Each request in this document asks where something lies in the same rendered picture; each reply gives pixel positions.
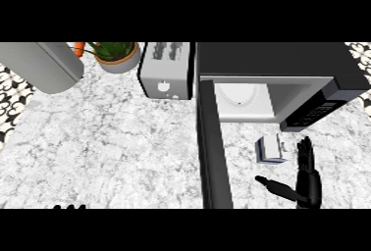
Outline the silver toaster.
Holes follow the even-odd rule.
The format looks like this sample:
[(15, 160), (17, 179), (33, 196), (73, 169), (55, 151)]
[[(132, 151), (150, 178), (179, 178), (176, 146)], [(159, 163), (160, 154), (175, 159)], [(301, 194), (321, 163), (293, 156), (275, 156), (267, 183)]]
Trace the silver toaster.
[(145, 43), (138, 80), (148, 98), (191, 99), (194, 56), (194, 42)]

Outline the dark grey microwave door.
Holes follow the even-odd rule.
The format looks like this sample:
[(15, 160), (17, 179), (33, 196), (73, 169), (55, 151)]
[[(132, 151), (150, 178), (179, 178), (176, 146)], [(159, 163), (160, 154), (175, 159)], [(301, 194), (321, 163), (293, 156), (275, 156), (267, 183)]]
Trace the dark grey microwave door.
[(205, 209), (233, 209), (233, 192), (228, 176), (215, 83), (203, 80), (197, 87), (197, 145)]

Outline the potted green plant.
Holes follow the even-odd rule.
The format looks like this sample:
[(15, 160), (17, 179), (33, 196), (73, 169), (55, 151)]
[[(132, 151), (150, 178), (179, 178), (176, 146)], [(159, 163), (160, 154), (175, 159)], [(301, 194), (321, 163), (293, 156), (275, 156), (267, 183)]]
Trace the potted green plant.
[(140, 64), (141, 47), (138, 42), (89, 42), (92, 47), (86, 50), (111, 74), (128, 73)]

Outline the grey rounded appliance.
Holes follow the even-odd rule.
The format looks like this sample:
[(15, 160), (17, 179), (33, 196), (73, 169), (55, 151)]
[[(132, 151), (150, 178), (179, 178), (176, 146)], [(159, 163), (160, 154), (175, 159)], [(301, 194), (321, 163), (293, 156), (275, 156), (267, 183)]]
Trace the grey rounded appliance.
[(46, 94), (69, 90), (85, 75), (66, 42), (0, 42), (0, 63)]

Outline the orange carrot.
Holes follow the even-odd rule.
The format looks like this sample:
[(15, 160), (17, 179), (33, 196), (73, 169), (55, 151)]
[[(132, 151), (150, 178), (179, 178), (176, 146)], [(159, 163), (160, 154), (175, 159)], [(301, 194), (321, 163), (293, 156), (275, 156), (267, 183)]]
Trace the orange carrot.
[(86, 42), (76, 42), (74, 52), (79, 58), (83, 57), (85, 47), (86, 47)]

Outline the white and blue milk carton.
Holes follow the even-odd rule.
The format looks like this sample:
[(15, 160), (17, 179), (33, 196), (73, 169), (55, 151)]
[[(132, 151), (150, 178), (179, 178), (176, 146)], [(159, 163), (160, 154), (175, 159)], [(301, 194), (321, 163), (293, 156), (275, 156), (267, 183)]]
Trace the white and blue milk carton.
[(281, 164), (287, 161), (283, 150), (280, 137), (277, 134), (264, 136), (258, 143), (258, 162), (267, 164)]

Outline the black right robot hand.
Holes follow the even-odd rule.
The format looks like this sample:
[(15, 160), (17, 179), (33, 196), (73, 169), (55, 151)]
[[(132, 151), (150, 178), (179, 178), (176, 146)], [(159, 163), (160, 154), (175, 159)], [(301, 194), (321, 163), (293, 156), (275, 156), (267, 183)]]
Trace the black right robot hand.
[(298, 143), (298, 150), (296, 188), (264, 176), (256, 176), (256, 181), (273, 194), (296, 202), (299, 209), (320, 209), (323, 206), (323, 180), (315, 168), (315, 152), (309, 137), (305, 137)]

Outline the black microwave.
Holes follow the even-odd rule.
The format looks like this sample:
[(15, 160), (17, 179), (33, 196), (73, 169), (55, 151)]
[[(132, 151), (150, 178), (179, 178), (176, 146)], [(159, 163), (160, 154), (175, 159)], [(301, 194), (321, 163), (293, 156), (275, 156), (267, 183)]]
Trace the black microwave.
[(200, 42), (197, 76), (224, 123), (299, 132), (371, 89), (342, 42)]

